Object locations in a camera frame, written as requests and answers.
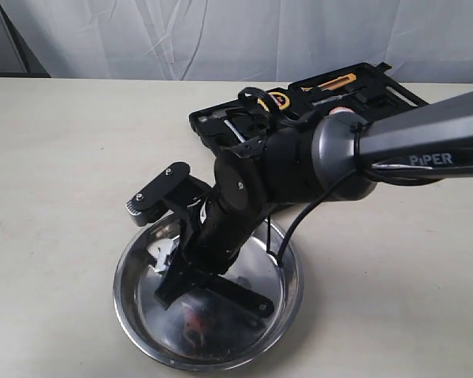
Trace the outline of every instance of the toolbox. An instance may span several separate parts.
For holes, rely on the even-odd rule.
[[[312,110],[325,116],[352,111],[368,122],[407,112],[427,102],[385,74],[390,65],[359,63],[267,90],[289,118]],[[267,119],[246,111],[239,100],[197,110],[189,115],[192,130],[214,154],[266,133]]]

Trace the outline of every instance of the robotic arm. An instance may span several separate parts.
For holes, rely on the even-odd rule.
[[[377,182],[417,186],[473,176],[473,92],[373,124],[349,112],[322,117],[314,111],[286,119],[256,88],[245,88],[239,99],[251,111],[256,100],[264,102],[270,130],[223,150],[214,164],[213,187],[190,176],[187,164],[174,163],[127,204],[140,226],[168,210],[180,219],[178,245],[151,257],[163,274],[155,297],[164,308],[201,287],[260,317],[271,315],[268,298],[222,275],[276,206],[310,204],[274,254],[280,265],[294,228],[325,199],[358,200]]]

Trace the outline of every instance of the white curtain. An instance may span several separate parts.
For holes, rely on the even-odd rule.
[[[53,77],[473,82],[473,0],[0,0]]]

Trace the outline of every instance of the white table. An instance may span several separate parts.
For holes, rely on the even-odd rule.
[[[173,161],[213,183],[187,116],[244,85],[0,79],[1,378],[187,376],[138,351],[114,314],[115,265],[138,231],[124,204]],[[407,87],[430,102],[473,90]],[[473,377],[473,180],[381,185],[321,206],[294,241],[295,324],[225,376]]]

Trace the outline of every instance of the stainless steel bowl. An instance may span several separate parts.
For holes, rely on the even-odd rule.
[[[164,217],[142,228],[127,245],[114,277],[114,306],[126,335],[146,355],[176,369],[214,371],[236,368],[270,349],[289,328],[300,307],[304,275],[289,245],[282,268],[266,253],[267,224],[244,244],[225,278],[270,298],[275,312],[259,319],[211,291],[194,290],[168,310],[155,301],[161,276],[147,263],[147,246],[175,241],[177,218]],[[271,249],[283,231],[272,222]]]

